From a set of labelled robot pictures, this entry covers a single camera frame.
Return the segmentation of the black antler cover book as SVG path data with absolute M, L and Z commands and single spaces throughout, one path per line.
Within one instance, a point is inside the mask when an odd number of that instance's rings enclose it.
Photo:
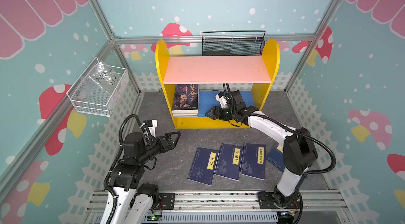
M 192 110 L 173 110 L 173 114 L 191 114 L 191 115 L 197 115 L 198 114 L 198 109 L 192 109 Z

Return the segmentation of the yellow cartoon cover book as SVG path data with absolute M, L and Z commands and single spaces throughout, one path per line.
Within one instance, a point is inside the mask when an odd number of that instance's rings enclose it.
M 198 117 L 198 113 L 173 113 L 173 117 Z

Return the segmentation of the dark portrait cover book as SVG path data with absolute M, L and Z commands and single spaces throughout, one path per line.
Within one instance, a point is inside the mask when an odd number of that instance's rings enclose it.
M 198 111 L 199 84 L 177 84 L 175 86 L 173 111 Z

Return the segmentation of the navy book yellow label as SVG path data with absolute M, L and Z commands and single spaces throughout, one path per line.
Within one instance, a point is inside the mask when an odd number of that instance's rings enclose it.
M 187 179 L 211 186 L 218 156 L 218 150 L 198 147 Z

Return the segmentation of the navy book floral cover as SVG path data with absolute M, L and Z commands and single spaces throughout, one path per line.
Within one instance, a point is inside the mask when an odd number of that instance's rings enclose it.
M 221 144 L 215 174 L 239 181 L 242 150 L 242 146 Z

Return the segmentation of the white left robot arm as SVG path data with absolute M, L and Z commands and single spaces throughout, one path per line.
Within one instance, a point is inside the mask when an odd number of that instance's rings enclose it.
M 140 121 L 136 114 L 127 116 L 118 132 L 118 152 L 103 181 L 108 192 L 103 224 L 141 224 L 148 213 L 153 221 L 163 218 L 164 209 L 173 208 L 173 193 L 161 194 L 154 184 L 141 184 L 150 161 L 157 162 L 157 155 L 174 150 L 181 132 L 156 136 L 156 120 Z

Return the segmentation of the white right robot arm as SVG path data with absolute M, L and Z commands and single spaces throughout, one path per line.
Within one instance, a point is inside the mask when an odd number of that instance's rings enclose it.
M 284 171 L 278 184 L 272 192 L 258 193 L 261 209 L 278 208 L 278 216 L 288 219 L 291 224 L 297 224 L 302 216 L 304 202 L 300 186 L 311 174 L 324 174 L 336 166 L 333 151 L 321 141 L 313 138 L 306 128 L 295 129 L 270 118 L 254 106 L 246 106 L 239 91 L 231 91 L 228 84 L 216 95 L 219 106 L 214 106 L 206 112 L 212 120 L 227 121 L 234 127 L 242 125 L 257 129 L 275 140 L 283 149 Z M 311 170 L 318 159 L 316 146 L 323 148 L 330 156 L 328 167 Z

